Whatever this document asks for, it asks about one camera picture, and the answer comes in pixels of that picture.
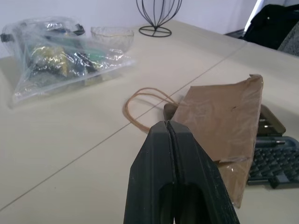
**glass bowl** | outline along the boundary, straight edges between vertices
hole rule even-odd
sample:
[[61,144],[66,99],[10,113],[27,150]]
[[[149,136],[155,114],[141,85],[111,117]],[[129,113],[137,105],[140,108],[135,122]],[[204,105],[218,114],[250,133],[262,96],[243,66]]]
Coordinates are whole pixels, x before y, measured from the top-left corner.
[[92,37],[110,48],[127,52],[134,40],[133,30],[122,27],[92,27]]

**black cloth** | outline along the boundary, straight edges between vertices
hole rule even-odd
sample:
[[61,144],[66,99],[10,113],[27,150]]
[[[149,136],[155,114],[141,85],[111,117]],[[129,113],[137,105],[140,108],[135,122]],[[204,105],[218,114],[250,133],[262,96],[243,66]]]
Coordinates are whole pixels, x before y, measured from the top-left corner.
[[271,49],[278,49],[299,21],[299,5],[266,5],[252,19],[243,39]]

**white wall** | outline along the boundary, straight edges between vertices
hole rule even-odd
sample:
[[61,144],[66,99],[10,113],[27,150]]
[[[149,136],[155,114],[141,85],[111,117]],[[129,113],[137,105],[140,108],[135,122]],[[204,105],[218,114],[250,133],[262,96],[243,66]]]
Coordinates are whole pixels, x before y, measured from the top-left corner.
[[[131,27],[145,23],[135,0],[1,0],[0,31],[7,23],[52,15],[73,17],[87,32],[91,26]],[[0,58],[7,55],[0,43]]]
[[176,20],[226,34],[243,29],[256,0],[183,0]]

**brown paper bag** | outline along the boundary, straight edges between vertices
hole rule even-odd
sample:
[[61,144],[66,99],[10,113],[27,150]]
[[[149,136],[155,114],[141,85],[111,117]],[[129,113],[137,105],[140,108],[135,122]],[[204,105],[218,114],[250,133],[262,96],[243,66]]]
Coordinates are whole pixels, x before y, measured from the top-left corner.
[[236,207],[253,160],[263,78],[228,85],[192,86],[172,118],[186,125],[219,171]]

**bag contents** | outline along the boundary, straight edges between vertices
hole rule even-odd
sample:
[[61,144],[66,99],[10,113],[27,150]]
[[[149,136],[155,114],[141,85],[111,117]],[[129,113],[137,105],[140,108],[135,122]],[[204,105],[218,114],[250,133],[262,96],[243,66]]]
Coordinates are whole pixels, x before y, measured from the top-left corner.
[[74,83],[78,88],[102,82],[103,73],[132,63],[121,50],[84,33],[83,26],[65,17],[28,19],[5,26],[1,40],[22,71],[13,103],[65,90]]

